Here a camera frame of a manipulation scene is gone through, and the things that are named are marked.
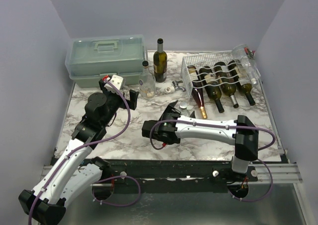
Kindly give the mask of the clear bottle dark label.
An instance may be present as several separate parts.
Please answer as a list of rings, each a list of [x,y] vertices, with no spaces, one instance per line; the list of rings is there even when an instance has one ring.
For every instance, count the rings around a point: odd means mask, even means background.
[[[186,117],[189,117],[189,115],[191,114],[191,112],[192,112],[193,110],[189,110],[187,103],[184,102],[184,101],[181,101],[181,102],[179,103],[179,111],[180,111],[181,115],[184,115],[184,116],[186,116]]]

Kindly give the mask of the dark green brown-label wine bottle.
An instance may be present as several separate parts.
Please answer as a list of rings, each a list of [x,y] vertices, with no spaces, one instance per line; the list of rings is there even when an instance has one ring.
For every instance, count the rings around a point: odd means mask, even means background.
[[[156,82],[164,82],[166,80],[167,71],[167,54],[163,50],[163,39],[157,39],[157,51],[153,56],[154,75]]]

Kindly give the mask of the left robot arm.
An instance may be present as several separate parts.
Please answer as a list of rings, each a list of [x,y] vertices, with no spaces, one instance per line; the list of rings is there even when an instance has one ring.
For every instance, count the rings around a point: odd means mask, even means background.
[[[32,189],[23,190],[18,200],[28,215],[28,224],[36,220],[41,225],[57,225],[67,207],[89,185],[110,178],[109,164],[100,158],[90,162],[82,172],[75,175],[84,159],[99,143],[110,141],[123,134],[128,126],[109,138],[106,127],[115,118],[117,110],[135,110],[139,93],[129,91],[129,99],[121,92],[123,83],[106,76],[99,81],[100,91],[91,94],[84,107],[85,114],[76,125],[63,154],[46,176]]]

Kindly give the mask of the clear glass wine bottle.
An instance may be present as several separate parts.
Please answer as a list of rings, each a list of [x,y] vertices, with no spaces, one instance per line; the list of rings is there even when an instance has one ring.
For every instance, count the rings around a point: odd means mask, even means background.
[[[139,90],[143,98],[152,98],[155,96],[155,77],[150,72],[148,61],[142,62],[143,71],[139,77]]]

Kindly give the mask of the clear bottle red cap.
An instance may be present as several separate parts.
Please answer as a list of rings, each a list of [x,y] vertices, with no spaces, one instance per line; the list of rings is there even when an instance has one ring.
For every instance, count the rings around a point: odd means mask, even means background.
[[[251,81],[252,85],[258,85],[260,73],[252,53],[252,50],[246,44],[241,44],[233,48],[232,55],[237,66],[243,69]]]

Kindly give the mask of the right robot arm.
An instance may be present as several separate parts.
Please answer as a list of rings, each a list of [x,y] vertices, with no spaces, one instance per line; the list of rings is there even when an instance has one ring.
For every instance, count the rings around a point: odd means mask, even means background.
[[[248,166],[258,159],[258,137],[256,126],[247,116],[238,115],[235,120],[213,121],[197,119],[195,113],[189,117],[170,103],[161,117],[143,123],[142,136],[162,142],[163,146],[179,144],[181,139],[196,138],[223,142],[235,147],[235,155],[229,168],[229,177],[242,180]]]

